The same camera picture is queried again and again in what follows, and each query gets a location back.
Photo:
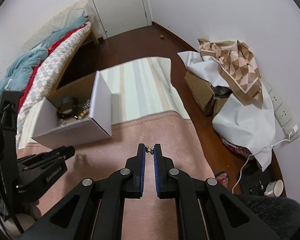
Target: white box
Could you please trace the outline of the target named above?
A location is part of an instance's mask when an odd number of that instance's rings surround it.
[[[89,116],[58,126],[57,108],[67,96],[78,98],[79,105],[90,99]],[[111,138],[111,92],[99,71],[61,87],[43,100],[32,136],[38,143],[56,149]]]

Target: pink cloth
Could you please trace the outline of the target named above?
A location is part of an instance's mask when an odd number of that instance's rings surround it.
[[[214,177],[190,120],[176,112],[165,112],[112,126],[113,137],[75,147],[75,156],[67,160],[68,171],[47,191],[38,205],[42,214],[64,197],[82,179],[107,178],[124,168],[126,160],[137,154],[138,144],[161,144],[163,156],[191,177]],[[18,157],[47,151],[34,144],[18,152]],[[122,239],[178,239],[174,199],[157,198],[153,156],[146,154],[144,192],[141,199],[126,199]]]

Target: door frame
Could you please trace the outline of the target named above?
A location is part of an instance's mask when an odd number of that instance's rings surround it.
[[[147,23],[148,23],[148,26],[150,26],[150,25],[152,25],[152,15],[150,12],[149,0],[142,0],[142,2],[143,2],[143,6],[145,8]],[[99,36],[100,37],[102,36],[104,39],[107,39],[108,37],[106,35],[105,29],[103,28],[101,19],[98,14],[98,10],[97,10],[93,0],[88,0],[88,3],[90,5],[90,7],[92,8],[93,12],[95,13],[95,18],[96,18],[95,20],[98,25]]]

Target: wooden floor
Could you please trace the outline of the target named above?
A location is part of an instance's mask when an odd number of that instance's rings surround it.
[[[160,39],[160,34],[164,35],[163,40]],[[151,56],[170,58],[172,62],[172,85],[177,89],[194,124],[204,156],[214,173],[228,172],[230,176],[228,189],[231,190],[245,159],[226,149],[218,134],[213,130],[212,117],[205,117],[195,102],[184,79],[186,68],[177,55],[177,52],[185,50],[187,49],[182,44],[154,25],[119,34],[97,46],[90,42],[78,50],[62,78],[60,86],[96,70],[102,70],[137,58]],[[240,186],[236,187],[235,193],[241,193]]]

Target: dark gray fur cushion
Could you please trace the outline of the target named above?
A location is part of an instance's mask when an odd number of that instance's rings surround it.
[[[300,204],[295,200],[286,197],[235,196],[281,240],[289,240],[300,226]]]

